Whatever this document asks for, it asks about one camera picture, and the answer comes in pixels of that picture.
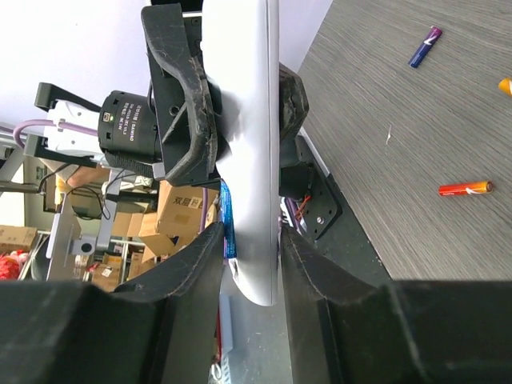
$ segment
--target gray wooden table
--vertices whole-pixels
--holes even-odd
[[[508,0],[334,0],[322,24],[306,130],[393,278],[512,278],[511,40]],[[438,196],[479,180],[496,191]]]

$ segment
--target black cylindrical motor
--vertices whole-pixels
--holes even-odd
[[[157,118],[145,96],[113,91],[100,111],[98,139],[102,150],[117,156],[147,164],[162,160]]]

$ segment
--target blue strip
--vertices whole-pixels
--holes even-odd
[[[236,258],[237,247],[234,241],[233,207],[230,189],[221,181],[221,220],[224,223],[224,257]]]

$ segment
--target blue object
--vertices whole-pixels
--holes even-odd
[[[234,241],[233,207],[230,189],[221,181],[221,221],[224,223],[224,257],[236,258],[237,246]]]
[[[423,59],[425,58],[426,54],[429,53],[429,50],[432,49],[432,46],[434,46],[435,42],[439,40],[441,35],[442,30],[440,30],[436,26],[433,26],[430,29],[430,32],[426,36],[425,40],[423,40],[423,43],[414,53],[413,58],[409,60],[409,65],[412,66],[413,68],[418,68],[418,66],[422,63]]]

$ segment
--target blue and purple battery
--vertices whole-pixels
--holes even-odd
[[[429,50],[432,49],[435,42],[439,40],[442,35],[442,30],[433,26],[430,28],[429,34],[423,40],[423,43],[419,46],[416,53],[413,55],[412,59],[409,60],[409,65],[413,68],[418,68],[418,66],[422,63],[426,54],[429,53]]]

